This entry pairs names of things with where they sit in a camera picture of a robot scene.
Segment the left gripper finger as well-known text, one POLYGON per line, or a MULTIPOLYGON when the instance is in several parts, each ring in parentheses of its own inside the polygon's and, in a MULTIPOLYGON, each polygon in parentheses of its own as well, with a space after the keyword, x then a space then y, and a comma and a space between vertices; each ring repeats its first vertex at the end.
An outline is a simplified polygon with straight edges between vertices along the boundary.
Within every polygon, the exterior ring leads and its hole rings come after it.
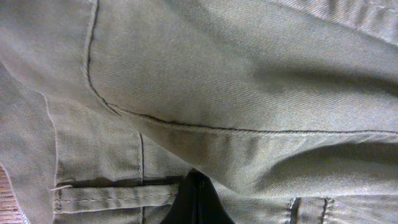
POLYGON ((161 224, 233 224, 212 181, 192 169, 184 178, 172 207, 161 224))

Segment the khaki cargo shorts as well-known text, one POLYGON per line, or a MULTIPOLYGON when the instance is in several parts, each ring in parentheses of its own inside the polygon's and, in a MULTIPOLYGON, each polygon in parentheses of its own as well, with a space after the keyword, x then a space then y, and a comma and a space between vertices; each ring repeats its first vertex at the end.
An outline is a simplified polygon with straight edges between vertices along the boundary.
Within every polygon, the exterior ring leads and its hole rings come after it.
POLYGON ((1 2, 1 164, 29 223, 397 222, 396 1, 1 2))

